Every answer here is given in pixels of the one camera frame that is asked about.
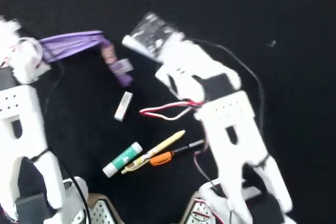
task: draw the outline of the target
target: orange marker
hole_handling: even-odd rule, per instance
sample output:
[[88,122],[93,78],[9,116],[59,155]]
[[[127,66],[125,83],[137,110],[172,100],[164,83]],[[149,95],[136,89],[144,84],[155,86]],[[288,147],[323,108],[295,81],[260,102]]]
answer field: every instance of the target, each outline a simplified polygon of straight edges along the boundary
[[197,147],[197,146],[200,146],[204,144],[204,140],[198,140],[194,143],[191,143],[187,146],[183,146],[181,148],[178,148],[176,150],[173,150],[171,152],[165,152],[163,154],[160,154],[158,156],[155,156],[153,158],[150,159],[150,163],[151,165],[153,166],[156,166],[156,165],[163,165],[165,163],[168,163],[170,160],[173,159],[173,156],[175,156],[177,153],[181,153],[181,152],[184,152],[186,150],[189,150],[191,148],[194,148],[194,147]]

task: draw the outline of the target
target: purple object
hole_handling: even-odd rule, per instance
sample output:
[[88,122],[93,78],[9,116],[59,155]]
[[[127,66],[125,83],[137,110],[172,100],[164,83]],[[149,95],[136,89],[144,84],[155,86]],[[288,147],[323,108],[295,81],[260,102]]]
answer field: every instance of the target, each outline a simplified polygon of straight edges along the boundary
[[113,44],[105,39],[102,33],[102,31],[84,31],[41,39],[39,42],[44,49],[43,59],[50,63],[100,45],[102,56],[109,69],[114,73],[120,84],[126,87],[131,84],[132,77],[127,73],[118,72],[122,68],[122,63],[117,61]]

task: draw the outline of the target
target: black felt mat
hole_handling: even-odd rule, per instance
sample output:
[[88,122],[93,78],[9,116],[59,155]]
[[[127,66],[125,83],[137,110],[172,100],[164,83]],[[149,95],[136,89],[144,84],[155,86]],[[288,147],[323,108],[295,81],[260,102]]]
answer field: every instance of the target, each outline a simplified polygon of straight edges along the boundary
[[[85,178],[90,191],[106,194],[126,223],[178,222],[192,193],[206,182],[191,154],[111,179],[101,171],[134,141],[148,150],[181,129],[187,134],[174,147],[203,137],[191,114],[170,123],[138,115],[141,108],[175,101],[154,78],[155,63],[121,46],[123,36],[150,10],[189,37],[226,45],[260,76],[267,103],[265,143],[292,196],[291,216],[299,223],[333,223],[334,0],[0,0],[0,10],[38,37],[103,30],[118,56],[134,65],[134,84],[126,89],[134,99],[124,122],[113,115],[125,90],[96,50],[62,61],[66,75],[45,116],[56,154]],[[239,72],[256,111],[253,79],[223,52],[204,48]],[[55,67],[35,84],[41,106],[57,74]],[[200,163],[216,177],[211,155]]]

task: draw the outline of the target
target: green glue stick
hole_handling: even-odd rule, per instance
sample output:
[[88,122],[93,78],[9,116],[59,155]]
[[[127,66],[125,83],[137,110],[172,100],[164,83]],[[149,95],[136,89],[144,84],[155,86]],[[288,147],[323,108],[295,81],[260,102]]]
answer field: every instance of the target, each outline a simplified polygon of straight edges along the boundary
[[118,170],[123,168],[129,161],[134,159],[140,152],[142,152],[142,147],[140,144],[137,142],[133,143],[111,163],[105,166],[103,168],[103,172],[109,178],[112,177]]

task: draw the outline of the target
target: white cap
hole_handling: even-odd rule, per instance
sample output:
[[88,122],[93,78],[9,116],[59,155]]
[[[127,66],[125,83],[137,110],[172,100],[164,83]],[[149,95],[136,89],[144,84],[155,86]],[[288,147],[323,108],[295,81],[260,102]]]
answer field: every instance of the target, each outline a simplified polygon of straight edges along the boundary
[[138,142],[134,142],[131,146],[138,154],[142,152],[142,147]]
[[103,168],[103,172],[109,178],[112,177],[117,171],[118,171],[117,168],[112,163],[109,163],[107,166]]

